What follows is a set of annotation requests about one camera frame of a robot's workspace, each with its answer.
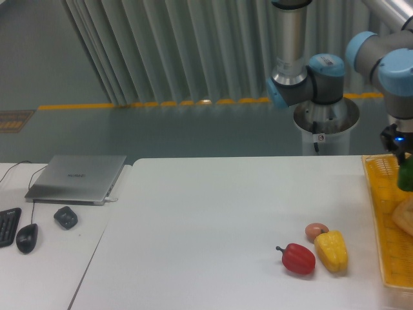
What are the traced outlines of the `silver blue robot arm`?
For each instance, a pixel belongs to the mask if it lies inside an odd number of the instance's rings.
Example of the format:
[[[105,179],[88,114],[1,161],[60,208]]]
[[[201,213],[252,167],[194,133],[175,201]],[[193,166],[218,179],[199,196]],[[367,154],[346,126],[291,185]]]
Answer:
[[[390,125],[380,134],[386,151],[399,163],[412,153],[412,1],[365,1],[393,33],[361,32],[347,45],[346,60],[318,54],[305,62],[305,23],[310,1],[272,1],[279,16],[276,66],[267,79],[270,100],[278,107],[311,101],[321,107],[343,98],[345,63],[385,99]]]

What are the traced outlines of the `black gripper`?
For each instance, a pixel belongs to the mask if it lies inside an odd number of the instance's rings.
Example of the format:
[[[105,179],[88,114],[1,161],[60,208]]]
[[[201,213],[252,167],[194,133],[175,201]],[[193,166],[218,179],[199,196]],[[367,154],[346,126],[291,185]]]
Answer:
[[[380,138],[386,151],[397,154],[398,165],[404,164],[406,153],[412,154],[412,133],[402,131],[397,124],[385,127]]]

